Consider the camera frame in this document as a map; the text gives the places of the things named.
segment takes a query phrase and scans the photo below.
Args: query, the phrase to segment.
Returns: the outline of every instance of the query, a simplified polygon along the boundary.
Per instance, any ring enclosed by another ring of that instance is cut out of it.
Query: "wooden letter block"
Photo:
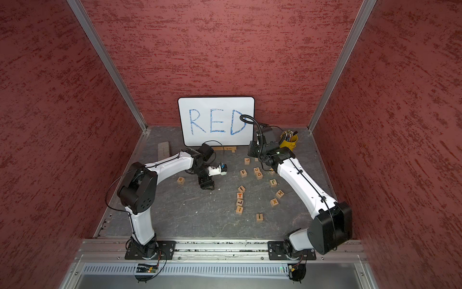
[[[272,199],[272,200],[270,201],[270,203],[271,203],[271,207],[274,207],[274,206],[276,206],[276,205],[279,204],[278,200],[276,200],[276,199]]]
[[[237,215],[242,215],[242,211],[244,211],[244,208],[241,207],[241,206],[237,206],[236,214],[237,214]]]
[[[183,178],[183,177],[179,177],[178,180],[176,180],[176,182],[177,182],[178,184],[183,185],[183,184],[184,184],[184,178]]]
[[[281,190],[276,192],[276,198],[278,198],[278,199],[282,198],[283,195],[284,195],[284,192],[281,191]]]

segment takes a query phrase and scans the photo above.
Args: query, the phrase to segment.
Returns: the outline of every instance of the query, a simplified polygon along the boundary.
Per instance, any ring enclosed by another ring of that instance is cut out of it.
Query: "enclosure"
[[[225,96],[252,97],[256,119],[297,131],[293,152],[304,170],[352,208],[353,239],[307,263],[313,286],[462,283],[459,1],[41,0],[1,7],[2,287],[133,284],[123,274],[83,274],[98,262],[128,264],[132,226],[115,194],[120,184],[111,184],[134,162],[158,161],[161,142],[169,142],[170,155],[187,147],[180,98]],[[210,115],[210,133],[215,122]],[[201,190],[184,171],[157,186],[152,226],[160,240],[180,246],[157,283],[140,286],[305,286],[216,276],[171,283],[201,246],[228,252],[217,255],[219,266],[239,267],[230,257],[239,252],[270,268],[276,263],[267,262],[263,243],[312,222],[279,174],[255,178],[261,163],[244,163],[247,146],[215,157],[228,168],[213,177],[215,190]],[[241,185],[247,192],[237,215]],[[272,208],[277,190],[285,194]]]

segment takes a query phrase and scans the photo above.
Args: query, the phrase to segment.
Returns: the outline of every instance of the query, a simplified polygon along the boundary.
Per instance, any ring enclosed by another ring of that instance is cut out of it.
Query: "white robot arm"
[[[142,258],[151,259],[157,253],[156,234],[151,223],[151,205],[157,184],[178,172],[192,170],[197,174],[202,189],[213,190],[211,176],[225,175],[227,167],[225,164],[207,167],[205,162],[212,154],[213,149],[202,144],[198,150],[181,151],[158,162],[145,165],[137,162],[131,165],[129,173],[122,179],[117,195],[130,215],[132,242]]]
[[[250,142],[248,155],[258,158],[285,179],[313,218],[309,228],[288,235],[285,242],[286,255],[296,257],[304,249],[315,249],[324,255],[351,239],[352,211],[347,203],[337,203],[324,192],[302,168],[294,153],[287,147],[279,146],[271,127],[258,123],[249,115],[241,115],[239,118],[257,127],[257,139]]]

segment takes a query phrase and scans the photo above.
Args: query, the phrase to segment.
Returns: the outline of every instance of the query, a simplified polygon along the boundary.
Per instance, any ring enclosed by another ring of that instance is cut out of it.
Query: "pen holder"
[[[291,151],[297,146],[297,141],[298,141],[298,135],[294,135],[291,139],[291,141],[282,141],[282,144],[279,146],[282,147],[288,147]]]

